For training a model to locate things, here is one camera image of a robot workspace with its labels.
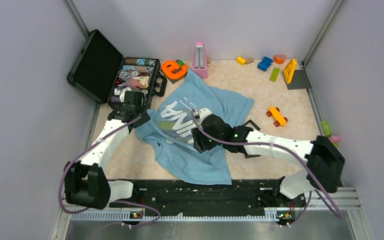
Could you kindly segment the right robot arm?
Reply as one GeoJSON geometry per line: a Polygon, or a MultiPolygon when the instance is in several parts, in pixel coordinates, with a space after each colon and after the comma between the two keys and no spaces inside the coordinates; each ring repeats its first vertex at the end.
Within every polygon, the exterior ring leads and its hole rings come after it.
{"type": "Polygon", "coordinates": [[[287,206],[294,198],[314,190],[335,193],[341,185],[345,158],[326,136],[295,140],[263,133],[246,125],[230,126],[213,113],[194,113],[193,146],[200,153],[221,147],[246,157],[268,156],[296,164],[301,171],[281,177],[273,200],[287,206]]]}

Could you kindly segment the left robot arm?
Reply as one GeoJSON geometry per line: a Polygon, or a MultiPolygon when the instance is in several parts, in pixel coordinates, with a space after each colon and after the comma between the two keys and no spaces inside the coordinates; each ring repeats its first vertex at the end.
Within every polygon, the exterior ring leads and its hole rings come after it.
{"type": "Polygon", "coordinates": [[[145,95],[133,86],[118,90],[119,106],[108,115],[96,140],[77,158],[64,167],[59,185],[59,201],[102,210],[109,203],[122,200],[134,207],[140,202],[140,193],[126,180],[108,180],[105,168],[118,146],[134,128],[148,122],[145,95]]]}

